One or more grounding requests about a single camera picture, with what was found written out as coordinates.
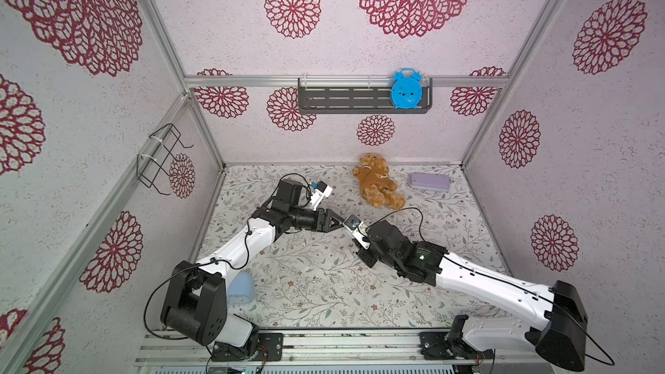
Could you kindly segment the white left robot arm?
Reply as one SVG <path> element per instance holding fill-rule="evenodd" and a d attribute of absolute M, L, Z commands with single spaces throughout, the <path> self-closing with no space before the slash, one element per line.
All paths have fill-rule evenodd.
<path fill-rule="evenodd" d="M 282 235 L 341 229 L 343 217 L 320 205 L 331 193 L 332 186 L 322 181 L 310 184 L 290 173 L 226 244 L 201 261 L 178 263 L 161 284 L 166 296 L 159 320 L 174 332 L 168 340 L 190 339 L 208 349 L 216 362 L 278 360 L 275 342 L 258 325 L 229 312 L 228 290 L 249 263 Z"/>

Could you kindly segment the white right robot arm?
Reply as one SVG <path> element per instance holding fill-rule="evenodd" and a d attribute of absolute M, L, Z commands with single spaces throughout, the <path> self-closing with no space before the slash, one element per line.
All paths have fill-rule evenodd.
<path fill-rule="evenodd" d="M 386 221 L 367 226 L 351 216 L 344 226 L 367 267 L 381 262 L 411 282 L 468 294 L 508 312 L 497 320 L 455 316 L 447 331 L 423 339 L 424 358 L 481 359 L 512 350 L 534 353 L 568 372 L 585 370 L 592 337 L 578 290 L 570 283 L 558 280 L 549 287 L 515 279 L 443 246 L 412 241 Z"/>

